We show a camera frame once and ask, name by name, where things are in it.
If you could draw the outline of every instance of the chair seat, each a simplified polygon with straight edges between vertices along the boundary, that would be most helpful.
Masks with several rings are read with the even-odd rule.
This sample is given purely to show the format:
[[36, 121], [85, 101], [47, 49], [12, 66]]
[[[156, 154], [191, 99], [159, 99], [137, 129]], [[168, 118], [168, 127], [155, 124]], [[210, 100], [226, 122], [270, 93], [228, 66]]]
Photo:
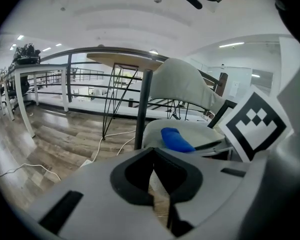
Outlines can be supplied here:
[[142, 147], [166, 148], [161, 136], [163, 128], [176, 128], [181, 136], [194, 148], [222, 141], [225, 136], [200, 122], [158, 119], [146, 126], [143, 133]]

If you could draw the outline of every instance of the blue sponge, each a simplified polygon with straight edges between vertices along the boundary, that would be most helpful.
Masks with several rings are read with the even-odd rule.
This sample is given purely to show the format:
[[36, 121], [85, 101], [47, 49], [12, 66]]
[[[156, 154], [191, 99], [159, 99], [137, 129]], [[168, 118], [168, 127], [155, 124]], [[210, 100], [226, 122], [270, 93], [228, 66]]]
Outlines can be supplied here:
[[163, 128], [161, 130], [161, 136], [164, 144], [170, 150], [183, 153], [196, 151], [193, 146], [191, 146], [184, 138], [182, 138], [178, 129], [176, 128]]

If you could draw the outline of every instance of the wooden floor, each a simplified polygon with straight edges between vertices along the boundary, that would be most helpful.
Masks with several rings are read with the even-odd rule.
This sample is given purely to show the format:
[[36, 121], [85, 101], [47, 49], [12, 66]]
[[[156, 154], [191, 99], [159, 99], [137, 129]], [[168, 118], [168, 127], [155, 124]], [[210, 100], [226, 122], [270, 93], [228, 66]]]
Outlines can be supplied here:
[[[26, 109], [35, 132], [31, 138], [19, 109], [11, 122], [8, 114], [0, 113], [0, 174], [17, 168], [23, 163], [42, 165], [55, 172], [61, 179], [76, 171], [85, 160], [92, 160], [102, 137], [103, 117], [62, 110], [45, 106], [30, 106]], [[129, 132], [136, 129], [136, 121], [116, 118], [107, 134]], [[107, 137], [101, 143], [96, 163], [116, 156], [121, 146], [135, 133]], [[121, 153], [132, 151], [134, 140]], [[40, 167], [24, 167], [15, 173], [0, 177], [0, 188], [7, 201], [26, 210], [40, 195], [50, 189], [58, 178]], [[166, 225], [169, 200], [153, 192], [159, 220]]]

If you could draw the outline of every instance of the metal railing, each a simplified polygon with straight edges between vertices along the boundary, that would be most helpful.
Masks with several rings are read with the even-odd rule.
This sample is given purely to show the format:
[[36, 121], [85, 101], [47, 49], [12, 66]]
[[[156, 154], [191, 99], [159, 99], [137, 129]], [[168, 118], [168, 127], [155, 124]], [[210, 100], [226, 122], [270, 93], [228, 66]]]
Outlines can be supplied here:
[[[41, 59], [41, 62], [47, 62], [48, 60], [51, 59], [55, 59], [55, 58], [59, 58], [59, 57], [63, 57], [63, 56], [68, 56], [67, 58], [67, 63], [63, 64], [66, 66], [66, 87], [67, 87], [67, 96], [68, 96], [68, 101], [71, 103], [72, 102], [72, 97], [86, 97], [86, 98], [92, 98], [92, 99], [101, 99], [104, 100], [106, 99], [105, 97], [102, 96], [97, 96], [97, 95], [83, 95], [83, 94], [75, 94], [72, 92], [72, 86], [80, 86], [80, 87], [96, 87], [96, 88], [107, 88], [107, 89], [116, 89], [116, 90], [124, 90], [124, 91], [128, 91], [128, 92], [140, 92], [140, 90], [135, 90], [135, 89], [130, 89], [127, 88], [127, 86], [123, 86], [121, 85], [121, 87], [119, 86], [109, 86], [109, 85], [95, 85], [95, 84], [76, 84], [75, 82], [79, 81], [89, 81], [89, 80], [99, 80], [99, 79], [104, 79], [103, 77], [113, 77], [112, 74], [104, 74], [102, 73], [92, 73], [95, 72], [92, 69], [84, 69], [84, 68], [78, 68], [76, 72], [74, 72], [74, 69], [76, 69], [76, 67], [73, 67], [73, 65], [98, 65], [100, 64], [97, 61], [82, 61], [82, 62], [72, 62], [72, 55], [74, 54], [81, 54], [81, 53], [112, 53], [112, 54], [125, 54], [125, 55], [133, 55], [133, 56], [137, 56], [137, 57], [143, 57], [143, 58], [147, 58], [147, 59], [151, 59], [151, 60], [155, 60], [155, 61], [159, 61], [159, 62], [164, 62], [168, 59], [168, 57], [163, 56], [163, 55], [155, 55], [155, 54], [151, 54], [147, 51], [143, 51], [143, 50], [137, 50], [137, 49], [129, 49], [129, 48], [121, 48], [121, 47], [84, 47], [84, 48], [77, 48], [77, 49], [71, 49], [71, 50], [66, 50], [66, 51], [62, 51], [62, 52], [58, 52], [49, 56], [46, 56], [44, 58]], [[202, 77], [210, 82], [213, 83], [213, 88], [212, 90], [215, 92], [216, 88], [218, 85], [221, 85], [220, 81], [218, 79], [215, 79], [214, 77], [200, 71], [200, 74], [202, 75]], [[54, 74], [53, 76], [50, 75], [44, 75], [42, 76], [37, 76], [36, 77], [41, 78], [41, 81], [37, 82], [38, 87], [48, 87], [48, 86], [58, 86], [61, 85], [60, 83], [60, 78], [61, 78], [61, 74]], [[128, 79], [128, 80], [136, 80], [137, 81], [141, 81], [142, 78], [140, 77], [130, 77], [130, 76], [124, 76], [124, 75], [115, 75], [115, 78], [117, 79]], [[61, 93], [58, 92], [48, 92], [48, 91], [38, 91], [39, 94], [56, 94], [56, 95], [60, 95]], [[108, 100], [113, 100], [113, 101], [119, 101], [119, 98], [107, 98]], [[128, 102], [130, 104], [139, 104], [140, 101], [139, 100], [129, 100], [129, 99], [122, 99], [121, 101], [123, 102]], [[158, 104], [158, 103], [152, 103], [152, 102], [148, 102], [148, 105], [155, 105], [156, 108], [158, 107], [166, 107], [166, 108], [170, 108], [171, 106], [169, 106], [169, 104]]]

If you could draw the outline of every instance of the handrail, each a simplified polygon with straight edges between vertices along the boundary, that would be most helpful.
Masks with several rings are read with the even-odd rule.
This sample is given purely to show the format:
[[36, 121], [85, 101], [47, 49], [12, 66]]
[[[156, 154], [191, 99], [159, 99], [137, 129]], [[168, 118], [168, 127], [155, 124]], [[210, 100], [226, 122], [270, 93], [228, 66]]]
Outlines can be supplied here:
[[81, 68], [81, 67], [71, 67], [71, 69], [75, 69], [75, 70], [87, 70], [87, 71], [97, 71], [97, 72], [103, 72], [104, 73], [104, 71], [101, 71], [101, 70]]
[[[136, 55], [136, 56], [141, 56], [145, 57], [148, 59], [160, 61], [160, 62], [165, 62], [169, 57], [163, 56], [163, 55], [155, 55], [152, 53], [149, 53], [148, 51], [144, 50], [138, 50], [138, 49], [130, 49], [130, 48], [123, 48], [123, 47], [82, 47], [82, 48], [76, 48], [76, 49], [71, 49], [71, 50], [65, 50], [61, 52], [57, 52], [55, 54], [48, 55], [46, 57], [41, 58], [42, 62], [55, 59], [61, 56], [66, 56], [66, 55], [72, 55], [72, 54], [82, 54], [82, 53], [114, 53], [114, 54], [129, 54], [129, 55]], [[99, 64], [94, 61], [83, 61], [83, 62], [72, 62], [71, 64]], [[214, 84], [217, 84], [218, 86], [221, 86], [222, 83], [212, 77], [211, 75], [202, 72], [201, 70], [198, 69], [200, 72], [201, 76], [211, 82], [214, 82]]]
[[[47, 84], [37, 84], [36, 86], [61, 86], [61, 83], [47, 83]], [[79, 83], [72, 83], [71, 86], [79, 86], [79, 87], [97, 87], [97, 88], [105, 88], [107, 89], [109, 86], [108, 85], [98, 85], [98, 84], [79, 84]], [[135, 92], [135, 93], [140, 93], [140, 90], [136, 89], [127, 89], [123, 87], [115, 87], [115, 86], [110, 86], [110, 89], [117, 89], [117, 90], [122, 90], [127, 92]]]
[[66, 55], [70, 55], [70, 54], [83, 54], [83, 53], [130, 54], [130, 55], [146, 57], [146, 58], [153, 59], [153, 60], [160, 61], [160, 62], [165, 62], [167, 59], [169, 59], [168, 57], [163, 56], [163, 55], [159, 55], [159, 54], [155, 55], [155, 54], [149, 53], [148, 51], [138, 50], [138, 49], [130, 49], [130, 48], [122, 48], [122, 47], [83, 47], [83, 48], [76, 48], [76, 49], [57, 52], [55, 54], [51, 54], [44, 58], [41, 58], [41, 61], [45, 62], [47, 60], [51, 60], [51, 59], [58, 58], [61, 56], [66, 56]]
[[[27, 93], [29, 94], [33, 94], [34, 91], [27, 91]], [[48, 92], [48, 91], [38, 91], [38, 94], [50, 94], [50, 95], [62, 95], [62, 92]], [[133, 103], [140, 103], [140, 101], [138, 100], [130, 100], [130, 99], [120, 99], [120, 98], [114, 98], [114, 97], [102, 97], [102, 96], [95, 96], [95, 95], [84, 95], [84, 94], [76, 94], [76, 93], [71, 93], [71, 96], [74, 97], [85, 97], [85, 98], [95, 98], [95, 99], [100, 99], [100, 100], [112, 100], [112, 101], [123, 101], [123, 102], [133, 102]], [[155, 104], [155, 103], [149, 103], [149, 105], [151, 106], [156, 106], [156, 107], [164, 107], [164, 108], [170, 108], [170, 105], [166, 105], [166, 104]], [[196, 110], [196, 109], [192, 109], [192, 108], [188, 108], [188, 110], [191, 111], [199, 111], [200, 110]]]
[[[101, 76], [101, 77], [112, 77], [113, 75], [112, 74], [99, 74], [99, 73], [76, 73], [75, 74], [76, 76]], [[61, 74], [51, 74], [51, 75], [47, 75], [47, 77], [54, 77], [54, 76], [61, 76]], [[115, 75], [116, 78], [124, 78], [124, 79], [132, 79], [132, 80], [139, 80], [141, 81], [142, 79], [141, 78], [138, 78], [138, 77], [130, 77], [130, 76], [124, 76], [124, 75]]]

